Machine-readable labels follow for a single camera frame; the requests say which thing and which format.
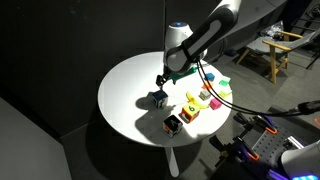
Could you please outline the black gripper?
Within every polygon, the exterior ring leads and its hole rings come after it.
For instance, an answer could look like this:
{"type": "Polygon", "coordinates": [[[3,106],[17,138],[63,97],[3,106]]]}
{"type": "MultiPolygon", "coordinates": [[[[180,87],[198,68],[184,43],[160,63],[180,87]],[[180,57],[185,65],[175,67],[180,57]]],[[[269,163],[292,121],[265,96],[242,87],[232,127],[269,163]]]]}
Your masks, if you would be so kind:
{"type": "Polygon", "coordinates": [[[158,75],[156,78],[156,85],[162,88],[163,85],[170,79],[168,75],[158,75]]]}

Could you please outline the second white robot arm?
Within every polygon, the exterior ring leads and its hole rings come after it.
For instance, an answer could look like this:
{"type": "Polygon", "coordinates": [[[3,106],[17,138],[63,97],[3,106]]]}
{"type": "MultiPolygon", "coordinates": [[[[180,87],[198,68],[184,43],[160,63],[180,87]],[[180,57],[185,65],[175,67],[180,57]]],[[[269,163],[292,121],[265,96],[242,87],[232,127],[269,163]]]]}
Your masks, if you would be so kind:
{"type": "Polygon", "coordinates": [[[320,140],[301,149],[285,151],[281,164],[290,180],[319,180],[320,140]]]}

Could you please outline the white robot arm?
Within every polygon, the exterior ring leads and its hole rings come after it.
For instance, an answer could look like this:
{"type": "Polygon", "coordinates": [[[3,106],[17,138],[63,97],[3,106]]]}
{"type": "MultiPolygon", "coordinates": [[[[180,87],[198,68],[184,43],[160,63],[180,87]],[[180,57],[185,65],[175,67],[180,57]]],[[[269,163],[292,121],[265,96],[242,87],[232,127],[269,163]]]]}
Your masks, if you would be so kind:
{"type": "Polygon", "coordinates": [[[157,76],[156,84],[162,87],[173,73],[183,75],[212,44],[258,22],[286,3],[287,0],[222,0],[193,32],[184,22],[170,24],[165,37],[163,74],[157,76]]]}

